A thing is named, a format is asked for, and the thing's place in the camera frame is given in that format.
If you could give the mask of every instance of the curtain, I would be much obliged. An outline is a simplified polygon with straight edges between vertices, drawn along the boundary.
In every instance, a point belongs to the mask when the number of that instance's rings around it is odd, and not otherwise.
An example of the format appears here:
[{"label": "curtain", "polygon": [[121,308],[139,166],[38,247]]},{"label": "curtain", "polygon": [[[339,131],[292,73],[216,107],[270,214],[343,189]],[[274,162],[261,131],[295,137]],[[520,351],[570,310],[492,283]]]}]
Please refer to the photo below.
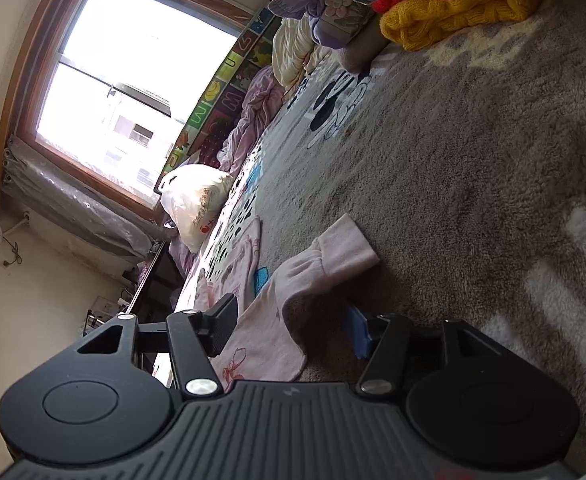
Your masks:
[{"label": "curtain", "polygon": [[2,191],[90,244],[129,262],[147,255],[163,230],[62,171],[23,140],[4,150]]}]

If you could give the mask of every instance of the yellow clothing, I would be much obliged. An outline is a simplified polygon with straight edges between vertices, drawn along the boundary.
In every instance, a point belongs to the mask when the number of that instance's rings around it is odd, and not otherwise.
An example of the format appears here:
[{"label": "yellow clothing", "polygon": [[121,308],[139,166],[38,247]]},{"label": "yellow clothing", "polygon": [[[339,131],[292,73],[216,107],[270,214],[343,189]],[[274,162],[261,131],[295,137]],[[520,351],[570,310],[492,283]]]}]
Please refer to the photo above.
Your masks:
[{"label": "yellow clothing", "polygon": [[444,40],[483,23],[522,22],[542,0],[402,0],[382,15],[380,29],[406,50]]}]

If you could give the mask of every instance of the window pane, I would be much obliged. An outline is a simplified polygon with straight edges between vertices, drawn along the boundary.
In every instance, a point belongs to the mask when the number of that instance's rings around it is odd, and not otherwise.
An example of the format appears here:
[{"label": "window pane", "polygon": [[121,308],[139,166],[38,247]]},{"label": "window pane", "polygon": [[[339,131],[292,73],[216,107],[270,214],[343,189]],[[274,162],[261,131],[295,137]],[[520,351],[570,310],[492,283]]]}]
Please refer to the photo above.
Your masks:
[{"label": "window pane", "polygon": [[154,207],[159,197],[153,186],[181,128],[179,121],[59,64],[37,140]]},{"label": "window pane", "polygon": [[87,0],[64,55],[169,102],[186,122],[235,37],[154,0]]}]

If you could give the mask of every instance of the white plastic bag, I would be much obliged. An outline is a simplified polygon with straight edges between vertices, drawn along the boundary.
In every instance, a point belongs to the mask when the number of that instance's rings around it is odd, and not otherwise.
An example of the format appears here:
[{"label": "white plastic bag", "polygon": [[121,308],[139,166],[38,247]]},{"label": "white plastic bag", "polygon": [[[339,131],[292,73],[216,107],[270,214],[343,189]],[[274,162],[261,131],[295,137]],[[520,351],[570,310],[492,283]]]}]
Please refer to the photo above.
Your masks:
[{"label": "white plastic bag", "polygon": [[203,164],[187,164],[167,173],[158,187],[160,202],[184,245],[197,253],[222,211],[233,177]]}]

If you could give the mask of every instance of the wooden window frame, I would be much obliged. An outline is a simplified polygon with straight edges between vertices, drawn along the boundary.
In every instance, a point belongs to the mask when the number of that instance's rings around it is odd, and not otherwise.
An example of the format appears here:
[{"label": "wooden window frame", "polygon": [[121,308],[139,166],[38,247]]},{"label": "wooden window frame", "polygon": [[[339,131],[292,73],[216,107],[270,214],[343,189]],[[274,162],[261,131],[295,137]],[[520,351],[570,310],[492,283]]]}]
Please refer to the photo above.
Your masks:
[{"label": "wooden window frame", "polygon": [[[9,82],[0,117],[0,195],[3,179],[2,158],[11,133],[27,142],[61,170],[150,221],[160,222],[164,212],[142,203],[138,197],[100,174],[80,166],[52,146],[36,141],[36,128],[44,101],[58,63],[58,51],[80,15],[85,0],[41,0],[20,48]],[[224,0],[177,0],[201,10],[229,25],[244,28],[251,14]]]}]

